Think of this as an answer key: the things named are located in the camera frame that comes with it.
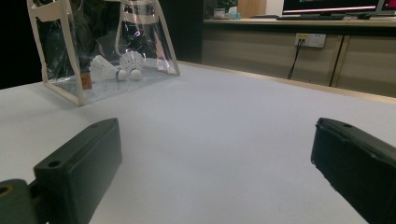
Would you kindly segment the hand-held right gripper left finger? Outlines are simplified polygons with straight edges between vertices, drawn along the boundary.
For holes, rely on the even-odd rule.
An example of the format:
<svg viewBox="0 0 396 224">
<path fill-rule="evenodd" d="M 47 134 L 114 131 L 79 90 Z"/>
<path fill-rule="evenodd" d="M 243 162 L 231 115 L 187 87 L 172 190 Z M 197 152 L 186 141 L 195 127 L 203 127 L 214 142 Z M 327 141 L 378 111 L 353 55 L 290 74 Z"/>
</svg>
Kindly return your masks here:
<svg viewBox="0 0 396 224">
<path fill-rule="evenodd" d="M 98 121 L 34 167 L 50 224 L 89 224 L 122 163 L 116 118 Z"/>
</svg>

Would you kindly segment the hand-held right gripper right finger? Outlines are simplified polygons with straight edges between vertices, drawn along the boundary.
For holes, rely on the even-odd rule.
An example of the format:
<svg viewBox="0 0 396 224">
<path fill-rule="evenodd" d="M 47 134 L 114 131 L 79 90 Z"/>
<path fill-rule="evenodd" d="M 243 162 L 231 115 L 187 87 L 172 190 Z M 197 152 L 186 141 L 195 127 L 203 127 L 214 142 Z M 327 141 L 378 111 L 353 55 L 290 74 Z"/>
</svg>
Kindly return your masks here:
<svg viewBox="0 0 396 224">
<path fill-rule="evenodd" d="M 321 118 L 311 162 L 369 224 L 396 224 L 396 147 L 350 124 Z"/>
</svg>

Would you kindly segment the white feather shuttlecock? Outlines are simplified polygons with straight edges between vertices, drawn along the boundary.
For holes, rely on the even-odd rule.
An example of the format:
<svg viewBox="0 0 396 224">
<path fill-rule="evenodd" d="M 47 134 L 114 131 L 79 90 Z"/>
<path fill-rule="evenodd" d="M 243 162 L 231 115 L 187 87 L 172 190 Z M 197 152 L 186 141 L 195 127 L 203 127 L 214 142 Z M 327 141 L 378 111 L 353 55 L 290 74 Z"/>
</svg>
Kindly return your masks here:
<svg viewBox="0 0 396 224">
<path fill-rule="evenodd" d="M 93 81 L 104 81 L 115 79 L 123 81 L 128 77 L 128 73 L 110 63 L 101 55 L 96 55 L 89 66 L 90 75 Z"/>
<path fill-rule="evenodd" d="M 144 58 L 137 51 L 127 51 L 120 56 L 120 66 L 128 73 L 131 80 L 140 80 L 144 68 Z"/>
</svg>

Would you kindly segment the clear bag with beige trim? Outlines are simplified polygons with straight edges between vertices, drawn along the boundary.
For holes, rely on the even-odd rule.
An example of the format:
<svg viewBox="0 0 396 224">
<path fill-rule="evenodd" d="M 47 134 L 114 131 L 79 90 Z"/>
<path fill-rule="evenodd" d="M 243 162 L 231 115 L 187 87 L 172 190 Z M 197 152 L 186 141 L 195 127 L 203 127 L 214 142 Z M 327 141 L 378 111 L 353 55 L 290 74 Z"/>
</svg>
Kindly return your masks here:
<svg viewBox="0 0 396 224">
<path fill-rule="evenodd" d="M 131 91 L 180 74 L 159 0 L 26 0 L 45 86 L 76 105 Z M 89 66 L 101 55 L 144 58 L 140 80 L 95 82 Z"/>
</svg>

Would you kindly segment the black curtain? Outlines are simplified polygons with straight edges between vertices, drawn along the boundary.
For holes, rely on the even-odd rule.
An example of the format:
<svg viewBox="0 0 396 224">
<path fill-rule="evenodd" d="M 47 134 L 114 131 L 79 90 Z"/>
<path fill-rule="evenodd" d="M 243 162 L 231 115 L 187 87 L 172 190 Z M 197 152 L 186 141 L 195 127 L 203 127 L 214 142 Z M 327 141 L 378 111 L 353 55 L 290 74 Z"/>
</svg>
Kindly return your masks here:
<svg viewBox="0 0 396 224">
<path fill-rule="evenodd" d="M 204 0 L 159 0 L 180 61 L 202 61 Z M 0 0 L 0 90 L 42 80 L 26 0 Z"/>
</svg>

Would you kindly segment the black keyboard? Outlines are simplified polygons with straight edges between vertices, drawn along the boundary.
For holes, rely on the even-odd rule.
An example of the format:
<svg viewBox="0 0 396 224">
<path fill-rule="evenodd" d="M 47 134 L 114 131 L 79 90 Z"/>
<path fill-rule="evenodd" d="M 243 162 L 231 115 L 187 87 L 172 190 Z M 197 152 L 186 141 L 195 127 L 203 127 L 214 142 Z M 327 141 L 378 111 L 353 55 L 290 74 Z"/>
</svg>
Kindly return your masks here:
<svg viewBox="0 0 396 224">
<path fill-rule="evenodd" d="M 346 15 L 301 15 L 282 16 L 276 18 L 277 21 L 341 21 Z"/>
</svg>

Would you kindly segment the long beige counter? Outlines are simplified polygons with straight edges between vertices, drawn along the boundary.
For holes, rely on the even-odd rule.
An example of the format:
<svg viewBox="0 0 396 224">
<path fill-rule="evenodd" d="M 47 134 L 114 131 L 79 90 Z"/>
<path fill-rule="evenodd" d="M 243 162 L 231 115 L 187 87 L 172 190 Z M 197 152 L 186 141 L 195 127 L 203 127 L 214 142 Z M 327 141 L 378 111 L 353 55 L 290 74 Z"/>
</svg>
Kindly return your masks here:
<svg viewBox="0 0 396 224">
<path fill-rule="evenodd" d="M 295 45 L 325 34 L 323 48 Z M 396 18 L 204 21 L 202 63 L 396 98 Z"/>
</svg>

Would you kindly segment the black computer monitor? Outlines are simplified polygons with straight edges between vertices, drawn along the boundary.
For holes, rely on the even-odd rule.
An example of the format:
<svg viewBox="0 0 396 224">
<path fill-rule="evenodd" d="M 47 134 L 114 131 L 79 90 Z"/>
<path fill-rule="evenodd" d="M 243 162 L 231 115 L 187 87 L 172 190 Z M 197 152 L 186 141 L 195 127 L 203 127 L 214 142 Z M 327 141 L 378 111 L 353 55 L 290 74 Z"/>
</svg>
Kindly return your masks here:
<svg viewBox="0 0 396 224">
<path fill-rule="evenodd" d="M 283 15 L 375 11 L 379 0 L 283 0 Z"/>
<path fill-rule="evenodd" d="M 379 0 L 376 12 L 378 14 L 396 14 L 396 0 Z"/>
</svg>

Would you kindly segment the brown wooden board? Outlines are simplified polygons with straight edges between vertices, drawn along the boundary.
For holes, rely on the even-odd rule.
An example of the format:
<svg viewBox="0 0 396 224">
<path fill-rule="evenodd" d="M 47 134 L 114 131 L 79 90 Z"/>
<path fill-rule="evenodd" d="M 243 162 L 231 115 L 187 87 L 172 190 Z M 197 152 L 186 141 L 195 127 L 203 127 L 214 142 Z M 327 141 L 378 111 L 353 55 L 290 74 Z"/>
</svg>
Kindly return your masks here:
<svg viewBox="0 0 396 224">
<path fill-rule="evenodd" d="M 256 15 L 263 15 L 266 9 L 266 0 L 238 0 L 237 11 L 243 19 Z"/>
</svg>

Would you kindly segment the pale teal box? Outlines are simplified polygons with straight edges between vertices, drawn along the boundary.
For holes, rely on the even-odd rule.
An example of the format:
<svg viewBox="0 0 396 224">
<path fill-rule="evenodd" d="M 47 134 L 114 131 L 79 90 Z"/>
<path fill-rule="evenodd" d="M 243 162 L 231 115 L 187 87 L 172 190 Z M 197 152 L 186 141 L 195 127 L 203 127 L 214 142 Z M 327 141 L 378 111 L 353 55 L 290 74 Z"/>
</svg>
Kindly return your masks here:
<svg viewBox="0 0 396 224">
<path fill-rule="evenodd" d="M 241 14 L 237 11 L 237 7 L 230 7 L 228 12 L 225 14 L 225 18 L 228 20 L 239 20 Z"/>
</svg>

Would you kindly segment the white wall socket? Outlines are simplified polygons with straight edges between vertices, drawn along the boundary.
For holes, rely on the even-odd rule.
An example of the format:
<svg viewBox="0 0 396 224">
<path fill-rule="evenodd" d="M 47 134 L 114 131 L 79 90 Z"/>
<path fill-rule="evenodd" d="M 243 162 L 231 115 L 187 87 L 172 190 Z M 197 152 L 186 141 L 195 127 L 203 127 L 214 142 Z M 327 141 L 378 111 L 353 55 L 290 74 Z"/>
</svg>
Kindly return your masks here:
<svg viewBox="0 0 396 224">
<path fill-rule="evenodd" d="M 325 34 L 297 33 L 295 36 L 295 45 L 309 48 L 323 48 L 325 39 Z"/>
</svg>

